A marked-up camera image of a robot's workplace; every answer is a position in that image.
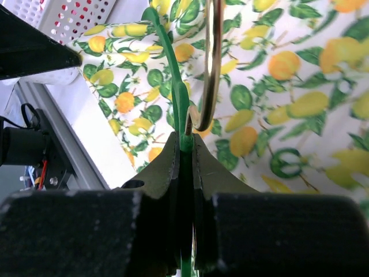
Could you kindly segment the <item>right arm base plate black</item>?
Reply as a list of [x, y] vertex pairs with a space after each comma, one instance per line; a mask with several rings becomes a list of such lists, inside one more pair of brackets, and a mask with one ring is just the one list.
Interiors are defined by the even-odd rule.
[[1, 165], [40, 170], [38, 190], [68, 189], [74, 170], [45, 113], [25, 103], [21, 115], [25, 126], [1, 117]]

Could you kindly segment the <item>green plastic hanger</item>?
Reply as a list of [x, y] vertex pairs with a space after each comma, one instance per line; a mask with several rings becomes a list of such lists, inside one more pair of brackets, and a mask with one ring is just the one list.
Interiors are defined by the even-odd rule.
[[194, 269], [192, 263], [194, 246], [194, 173], [192, 154], [194, 151], [193, 130], [206, 130], [213, 119], [214, 108], [219, 91], [221, 68], [221, 44], [223, 35], [223, 3], [222, 1], [205, 2], [205, 69], [202, 108], [191, 105], [187, 87], [182, 81], [178, 62], [172, 43], [159, 20], [155, 8], [146, 8], [142, 20], [150, 21], [162, 43], [172, 77], [172, 101], [175, 119], [175, 131], [179, 135], [179, 247], [180, 274], [191, 276]]

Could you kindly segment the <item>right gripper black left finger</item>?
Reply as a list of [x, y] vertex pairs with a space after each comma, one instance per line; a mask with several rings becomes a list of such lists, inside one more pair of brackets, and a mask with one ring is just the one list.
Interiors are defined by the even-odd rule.
[[113, 190], [15, 192], [1, 204], [2, 276], [166, 276], [179, 267], [179, 136]]

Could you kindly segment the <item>white plastic basket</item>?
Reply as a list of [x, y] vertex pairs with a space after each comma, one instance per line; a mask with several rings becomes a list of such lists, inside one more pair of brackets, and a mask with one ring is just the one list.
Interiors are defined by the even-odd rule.
[[1, 1], [1, 8], [62, 45], [105, 23], [114, 5], [114, 0]]

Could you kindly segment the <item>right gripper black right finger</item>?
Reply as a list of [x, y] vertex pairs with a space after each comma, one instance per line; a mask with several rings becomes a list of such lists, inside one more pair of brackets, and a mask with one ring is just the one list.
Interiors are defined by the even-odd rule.
[[257, 192], [197, 134], [192, 163], [202, 276], [368, 275], [368, 226], [351, 199]]

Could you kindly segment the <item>lemon print skirt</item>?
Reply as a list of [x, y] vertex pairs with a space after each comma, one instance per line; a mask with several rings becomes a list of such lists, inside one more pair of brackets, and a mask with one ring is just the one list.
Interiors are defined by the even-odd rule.
[[[368, 2], [224, 1], [220, 86], [200, 133], [260, 192], [348, 196], [368, 207]], [[152, 23], [102, 24], [69, 44], [130, 161], [175, 126], [173, 76]]]

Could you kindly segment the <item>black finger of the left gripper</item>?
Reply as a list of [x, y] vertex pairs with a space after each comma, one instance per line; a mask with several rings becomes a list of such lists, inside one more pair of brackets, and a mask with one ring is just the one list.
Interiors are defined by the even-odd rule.
[[1, 80], [80, 65], [76, 52], [1, 6]]

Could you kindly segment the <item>aluminium rail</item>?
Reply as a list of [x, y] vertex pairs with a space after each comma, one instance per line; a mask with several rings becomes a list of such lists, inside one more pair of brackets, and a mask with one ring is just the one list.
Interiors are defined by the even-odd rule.
[[48, 89], [41, 84], [20, 81], [15, 90], [22, 102], [33, 105], [49, 131], [54, 145], [48, 159], [46, 188], [107, 190], [109, 187], [72, 130]]

